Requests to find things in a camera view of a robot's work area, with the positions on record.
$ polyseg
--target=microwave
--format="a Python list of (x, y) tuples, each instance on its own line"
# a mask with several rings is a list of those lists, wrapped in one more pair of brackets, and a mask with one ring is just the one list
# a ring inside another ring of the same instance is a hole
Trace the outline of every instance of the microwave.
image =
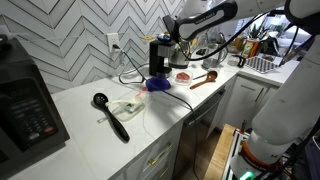
[(0, 47), (0, 179), (70, 137), (40, 71), (17, 39)]

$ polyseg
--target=wooden board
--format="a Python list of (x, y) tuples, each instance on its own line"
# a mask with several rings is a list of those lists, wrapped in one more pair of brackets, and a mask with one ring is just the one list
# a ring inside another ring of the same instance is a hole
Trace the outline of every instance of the wooden board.
[(234, 127), (228, 124), (224, 125), (217, 147), (213, 153), (207, 172), (204, 176), (205, 180), (221, 179), (224, 167), (227, 163), (234, 131)]

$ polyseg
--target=red food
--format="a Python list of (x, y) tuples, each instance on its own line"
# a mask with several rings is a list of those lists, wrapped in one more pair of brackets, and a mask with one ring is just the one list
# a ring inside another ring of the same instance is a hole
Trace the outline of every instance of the red food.
[(181, 72), (181, 73), (177, 74), (177, 79), (179, 79), (179, 80), (189, 80), (190, 76), (185, 72)]

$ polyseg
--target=electrical outlet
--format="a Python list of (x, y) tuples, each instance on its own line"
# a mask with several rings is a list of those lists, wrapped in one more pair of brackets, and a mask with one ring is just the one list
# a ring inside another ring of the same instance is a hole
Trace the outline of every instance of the electrical outlet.
[(116, 44), (120, 47), (119, 44), (119, 36), (118, 33), (108, 33), (107, 34), (108, 44), (109, 44), (109, 51), (110, 52), (119, 52), (119, 49), (115, 49), (112, 45)]

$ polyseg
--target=herringbone tile backsplash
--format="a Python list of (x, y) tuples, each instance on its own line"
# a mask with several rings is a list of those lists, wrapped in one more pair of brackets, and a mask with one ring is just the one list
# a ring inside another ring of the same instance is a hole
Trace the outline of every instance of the herringbone tile backsplash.
[(106, 34), (139, 64), (148, 62), (142, 36), (166, 31), (184, 0), (0, 0), (0, 26), (16, 34), (51, 93), (119, 74), (132, 66), (110, 54)]

